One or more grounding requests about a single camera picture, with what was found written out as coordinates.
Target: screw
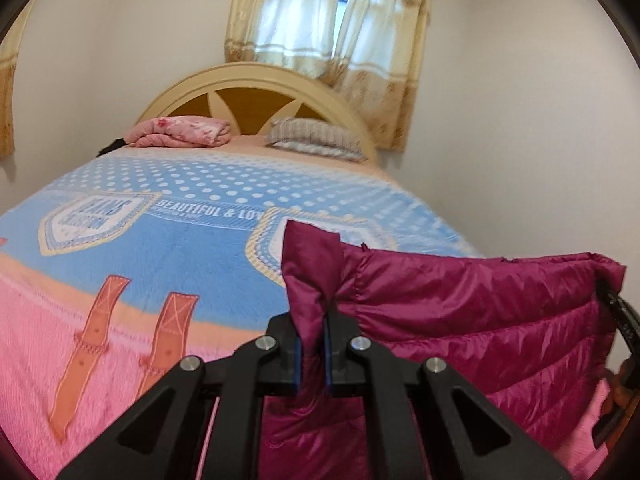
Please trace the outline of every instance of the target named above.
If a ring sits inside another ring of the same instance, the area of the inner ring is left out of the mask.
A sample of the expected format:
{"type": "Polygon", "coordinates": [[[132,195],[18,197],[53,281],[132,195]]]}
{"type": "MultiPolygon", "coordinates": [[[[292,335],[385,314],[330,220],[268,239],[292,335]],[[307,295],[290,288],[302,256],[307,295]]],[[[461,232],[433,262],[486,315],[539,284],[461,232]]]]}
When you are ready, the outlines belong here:
{"type": "Polygon", "coordinates": [[[194,372],[198,368],[200,368],[200,363],[202,361],[199,357],[195,355],[187,355],[187,357],[183,358],[180,361],[180,368],[182,368],[185,372],[194,372]]]}
{"type": "Polygon", "coordinates": [[[276,340],[270,335],[263,335],[255,340],[255,345],[260,350],[271,350],[274,346],[276,346],[276,340]]]}
{"type": "Polygon", "coordinates": [[[365,350],[369,350],[371,348],[371,339],[364,336],[357,336],[351,340],[351,348],[357,350],[358,352],[364,352],[365,350]]]}
{"type": "Polygon", "coordinates": [[[425,366],[428,371],[433,372],[434,374],[439,374],[447,369],[447,363],[444,359],[440,359],[439,357],[432,357],[431,359],[427,359],[425,366]]]}

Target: arched headboard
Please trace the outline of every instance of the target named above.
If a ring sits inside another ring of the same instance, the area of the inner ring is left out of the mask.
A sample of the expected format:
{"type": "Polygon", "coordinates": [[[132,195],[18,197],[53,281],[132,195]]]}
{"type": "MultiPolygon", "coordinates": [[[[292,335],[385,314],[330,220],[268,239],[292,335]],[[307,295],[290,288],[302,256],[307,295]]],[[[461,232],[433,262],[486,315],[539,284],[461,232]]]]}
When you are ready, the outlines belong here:
{"type": "Polygon", "coordinates": [[[367,125],[340,96],[277,66],[237,62],[198,72],[158,96],[138,122],[178,115],[225,119],[234,135],[266,135],[271,121],[283,117],[320,119],[353,132],[367,158],[378,160],[367,125]]]}

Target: beige curtain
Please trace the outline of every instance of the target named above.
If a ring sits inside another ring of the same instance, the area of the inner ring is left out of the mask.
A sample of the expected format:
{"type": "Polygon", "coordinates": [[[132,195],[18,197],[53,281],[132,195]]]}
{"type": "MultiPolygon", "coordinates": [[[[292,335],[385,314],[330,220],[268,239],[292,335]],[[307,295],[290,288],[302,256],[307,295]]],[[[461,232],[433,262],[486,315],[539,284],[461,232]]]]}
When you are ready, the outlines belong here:
{"type": "Polygon", "coordinates": [[[227,62],[258,61],[317,78],[334,49],[338,0],[233,0],[227,62]]]}
{"type": "Polygon", "coordinates": [[[349,0],[325,82],[401,152],[414,111],[429,0],[349,0]]]}
{"type": "Polygon", "coordinates": [[[0,43],[0,159],[15,151],[14,145],[14,75],[22,33],[33,7],[31,0],[22,10],[0,43]]]}

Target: printed bedspread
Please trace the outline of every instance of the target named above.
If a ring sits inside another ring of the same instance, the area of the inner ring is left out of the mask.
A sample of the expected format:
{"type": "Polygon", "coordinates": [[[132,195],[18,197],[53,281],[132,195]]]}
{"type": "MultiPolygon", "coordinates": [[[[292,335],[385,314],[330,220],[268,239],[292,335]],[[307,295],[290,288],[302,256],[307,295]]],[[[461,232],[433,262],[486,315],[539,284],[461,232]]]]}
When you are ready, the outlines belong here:
{"type": "Polygon", "coordinates": [[[231,354],[288,310],[287,219],[472,254],[384,178],[274,157],[124,148],[0,217],[0,426],[39,480],[183,355],[231,354]]]}

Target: pink floral blanket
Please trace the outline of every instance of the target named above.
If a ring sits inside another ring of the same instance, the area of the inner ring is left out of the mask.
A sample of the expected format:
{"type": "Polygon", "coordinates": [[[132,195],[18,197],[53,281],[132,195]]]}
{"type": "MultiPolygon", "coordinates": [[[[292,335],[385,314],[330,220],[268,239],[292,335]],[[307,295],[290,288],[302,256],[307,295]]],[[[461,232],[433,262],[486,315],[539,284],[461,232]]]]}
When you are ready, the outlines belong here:
{"type": "Polygon", "coordinates": [[[217,148],[231,140],[228,121],[200,116],[158,117],[124,135],[135,148],[217,148]]]}

